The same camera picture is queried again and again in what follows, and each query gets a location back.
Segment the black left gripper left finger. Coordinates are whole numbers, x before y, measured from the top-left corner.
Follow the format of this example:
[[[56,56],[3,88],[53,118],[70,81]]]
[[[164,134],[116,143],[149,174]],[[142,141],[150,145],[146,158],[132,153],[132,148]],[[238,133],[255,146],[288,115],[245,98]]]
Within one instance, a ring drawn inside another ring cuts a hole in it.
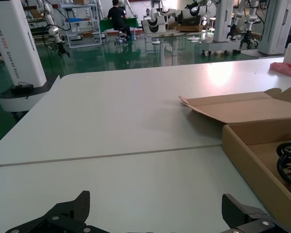
[[[9,229],[9,233],[100,233],[102,229],[87,225],[90,192],[82,191],[76,199],[53,206],[43,216]]]

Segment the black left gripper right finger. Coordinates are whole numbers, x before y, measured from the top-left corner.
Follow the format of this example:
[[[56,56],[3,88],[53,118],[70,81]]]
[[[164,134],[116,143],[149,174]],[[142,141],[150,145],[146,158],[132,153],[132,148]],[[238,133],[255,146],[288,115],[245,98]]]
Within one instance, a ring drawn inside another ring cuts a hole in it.
[[[227,233],[291,233],[291,227],[260,208],[241,204],[231,194],[222,195],[221,213],[230,227]]]

